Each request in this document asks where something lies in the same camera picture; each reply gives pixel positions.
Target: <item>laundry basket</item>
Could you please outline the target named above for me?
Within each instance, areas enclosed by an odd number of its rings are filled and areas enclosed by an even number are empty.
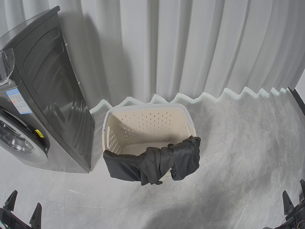
[[[147,147],[166,147],[196,136],[192,118],[182,104],[114,107],[103,124],[103,150],[140,155]]]

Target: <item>gray washing machine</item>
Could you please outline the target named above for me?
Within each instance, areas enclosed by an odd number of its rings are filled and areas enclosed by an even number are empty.
[[[89,173],[94,121],[70,63],[59,10],[0,38],[0,146],[29,166]]]

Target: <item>marble floor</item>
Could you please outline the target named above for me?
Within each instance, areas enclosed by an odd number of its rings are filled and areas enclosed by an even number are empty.
[[[15,214],[28,222],[40,202],[43,229],[279,226],[282,192],[298,204],[305,178],[305,116],[291,93],[225,91],[218,100],[178,96],[174,102],[189,110],[202,140],[200,168],[184,180],[142,187],[111,178],[102,158],[105,104],[93,113],[89,174],[25,166],[0,148],[0,204],[16,189]]]

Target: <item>curtain fold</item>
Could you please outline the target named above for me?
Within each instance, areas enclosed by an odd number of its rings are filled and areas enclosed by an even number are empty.
[[[305,68],[305,0],[0,0],[0,36],[56,5],[90,108],[294,89]]]

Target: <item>washing machine door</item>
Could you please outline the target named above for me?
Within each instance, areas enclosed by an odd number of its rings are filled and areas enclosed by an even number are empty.
[[[9,113],[0,110],[0,146],[20,161],[45,164],[46,148],[39,140]]]

